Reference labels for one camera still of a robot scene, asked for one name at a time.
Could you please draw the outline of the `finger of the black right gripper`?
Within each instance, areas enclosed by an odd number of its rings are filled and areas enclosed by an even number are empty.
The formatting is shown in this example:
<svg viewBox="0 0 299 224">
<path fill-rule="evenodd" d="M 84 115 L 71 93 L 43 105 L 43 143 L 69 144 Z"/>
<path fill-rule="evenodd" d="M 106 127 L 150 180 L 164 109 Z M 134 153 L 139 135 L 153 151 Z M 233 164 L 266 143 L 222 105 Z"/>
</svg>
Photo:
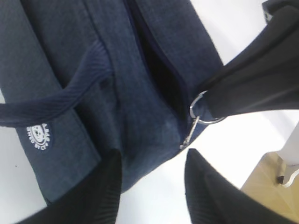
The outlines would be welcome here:
<svg viewBox="0 0 299 224">
<path fill-rule="evenodd" d="M 262 6 L 266 27 L 203 86 L 214 118 L 299 107 L 299 4 Z"/>
</svg>

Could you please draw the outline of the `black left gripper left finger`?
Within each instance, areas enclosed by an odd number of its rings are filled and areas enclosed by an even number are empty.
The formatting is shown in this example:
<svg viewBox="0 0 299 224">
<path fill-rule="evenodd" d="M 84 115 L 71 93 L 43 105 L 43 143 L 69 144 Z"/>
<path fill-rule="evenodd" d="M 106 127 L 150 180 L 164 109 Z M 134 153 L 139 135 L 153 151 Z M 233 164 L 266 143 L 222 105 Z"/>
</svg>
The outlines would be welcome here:
<svg viewBox="0 0 299 224">
<path fill-rule="evenodd" d="M 31 224 L 114 224 L 122 188 L 118 150 L 108 156 L 76 187 L 29 218 Z"/>
</svg>

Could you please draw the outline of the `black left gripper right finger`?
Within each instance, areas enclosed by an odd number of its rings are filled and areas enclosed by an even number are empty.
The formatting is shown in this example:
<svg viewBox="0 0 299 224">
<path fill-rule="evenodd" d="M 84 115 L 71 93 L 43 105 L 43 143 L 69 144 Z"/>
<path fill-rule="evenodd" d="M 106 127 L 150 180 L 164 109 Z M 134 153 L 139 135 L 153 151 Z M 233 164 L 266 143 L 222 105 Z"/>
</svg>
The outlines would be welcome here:
<svg viewBox="0 0 299 224">
<path fill-rule="evenodd" d="M 184 182 L 193 224 L 292 223 L 234 187 L 193 148 L 187 153 Z"/>
</svg>

